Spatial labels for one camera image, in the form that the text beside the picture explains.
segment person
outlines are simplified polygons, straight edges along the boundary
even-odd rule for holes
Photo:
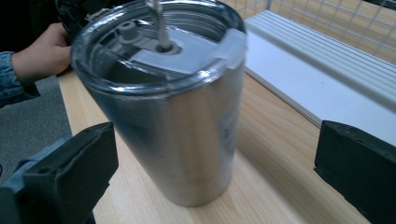
[[[69,66],[66,38],[62,24],[53,23],[28,48],[0,52],[0,108],[39,96],[35,82]]]

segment gray carpet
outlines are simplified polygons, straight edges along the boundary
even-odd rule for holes
[[[0,109],[0,185],[18,161],[71,134],[57,77],[36,83],[40,97]]]

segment human hand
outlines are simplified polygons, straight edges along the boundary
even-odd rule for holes
[[[12,67],[22,86],[61,73],[70,64],[67,32],[61,23],[53,23],[27,49],[11,57]]]

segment sleeve cuff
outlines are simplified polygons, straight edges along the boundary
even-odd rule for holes
[[[0,52],[0,108],[40,96],[35,84],[23,87],[18,81],[11,64],[14,52]]]

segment clear plastic lid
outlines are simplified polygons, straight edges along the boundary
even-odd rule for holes
[[[162,49],[144,1],[114,8],[72,45],[85,85],[122,95],[179,92],[211,82],[245,60],[237,13],[214,1],[162,1],[171,46]]]

